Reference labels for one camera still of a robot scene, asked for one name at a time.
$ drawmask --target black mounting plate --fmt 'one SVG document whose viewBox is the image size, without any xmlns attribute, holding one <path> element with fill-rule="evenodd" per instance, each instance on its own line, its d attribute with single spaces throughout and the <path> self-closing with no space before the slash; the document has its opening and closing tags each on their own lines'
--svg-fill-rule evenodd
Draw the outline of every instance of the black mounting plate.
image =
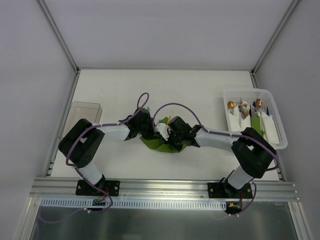
<svg viewBox="0 0 320 240">
<path fill-rule="evenodd" d="M 118 197 L 120 190 L 120 181 L 105 180 L 102 189 L 107 189 L 107 193 L 111 197 Z M 84 180 L 79 180 L 76 185 L 75 195 L 100 197 L 103 194 L 100 191 L 97 191 L 91 186 L 89 186 Z"/>
<path fill-rule="evenodd" d="M 234 196 L 230 197 L 222 187 L 222 183 L 208 182 L 208 195 L 210 199 L 240 199 L 242 193 L 242 199 L 252 199 L 252 189 L 249 183 L 246 183 Z"/>
</svg>

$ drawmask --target transparent box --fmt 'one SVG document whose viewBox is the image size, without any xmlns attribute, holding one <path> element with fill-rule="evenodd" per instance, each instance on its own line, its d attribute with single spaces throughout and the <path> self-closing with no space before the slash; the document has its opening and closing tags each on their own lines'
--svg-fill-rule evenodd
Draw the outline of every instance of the transparent box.
<svg viewBox="0 0 320 240">
<path fill-rule="evenodd" d="M 99 103 L 74 101 L 71 104 L 68 116 L 60 139 L 63 139 L 67 133 L 80 119 L 87 119 L 91 123 L 99 123 L 102 116 L 102 108 Z"/>
</svg>

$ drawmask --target white table surface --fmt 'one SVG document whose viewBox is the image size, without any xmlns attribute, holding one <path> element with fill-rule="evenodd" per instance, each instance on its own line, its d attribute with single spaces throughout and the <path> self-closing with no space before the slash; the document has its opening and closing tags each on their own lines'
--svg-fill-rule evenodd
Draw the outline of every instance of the white table surface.
<svg viewBox="0 0 320 240">
<path fill-rule="evenodd" d="M 176 102 L 191 108 L 206 127 L 227 131 L 223 92 L 231 88 L 253 88 L 249 72 L 82 70 L 72 101 L 101 104 L 100 123 L 115 123 L 131 115 L 138 97 L 148 92 L 151 116 L 162 105 Z M 165 107 L 157 118 L 170 115 L 182 117 L 192 127 L 197 124 L 179 106 Z M 58 151 L 52 177 L 78 177 L 65 160 Z M 239 166 L 236 157 L 224 150 L 187 147 L 181 153 L 161 153 L 138 137 L 101 144 L 93 160 L 106 178 L 119 179 L 219 180 Z M 266 172 L 261 180 L 278 181 L 277 171 Z"/>
</svg>

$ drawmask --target gray wall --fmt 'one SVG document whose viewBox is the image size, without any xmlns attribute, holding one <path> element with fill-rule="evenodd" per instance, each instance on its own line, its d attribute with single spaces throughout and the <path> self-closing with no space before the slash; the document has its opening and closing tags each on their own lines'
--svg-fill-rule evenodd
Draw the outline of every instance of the gray wall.
<svg viewBox="0 0 320 240">
<path fill-rule="evenodd" d="M 258 71 L 272 92 L 288 138 L 280 152 L 295 181 L 314 238 L 320 239 L 320 1 L 303 0 Z"/>
<path fill-rule="evenodd" d="M 46 0 L 79 67 L 251 70 L 292 0 Z"/>
<path fill-rule="evenodd" d="M 0 7 L 0 239 L 13 238 L 48 153 L 73 70 L 35 0 Z"/>
</svg>

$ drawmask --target white basket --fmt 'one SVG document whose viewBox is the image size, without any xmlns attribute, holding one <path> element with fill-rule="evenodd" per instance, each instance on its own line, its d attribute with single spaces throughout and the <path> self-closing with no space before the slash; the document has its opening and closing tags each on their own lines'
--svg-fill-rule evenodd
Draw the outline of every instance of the white basket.
<svg viewBox="0 0 320 240">
<path fill-rule="evenodd" d="M 272 115 L 276 132 L 279 138 L 279 144 L 276 149 L 285 149 L 288 146 L 287 137 L 285 134 L 284 126 L 282 125 L 281 118 L 271 92 L 265 89 L 251 88 L 251 89 L 230 89 L 224 92 L 223 101 L 226 115 L 226 121 L 228 123 L 228 129 L 231 131 L 230 119 L 228 114 L 228 102 L 240 102 L 246 101 L 248 104 L 252 104 L 256 99 L 262 100 L 262 105 L 267 106 L 270 115 Z"/>
</svg>

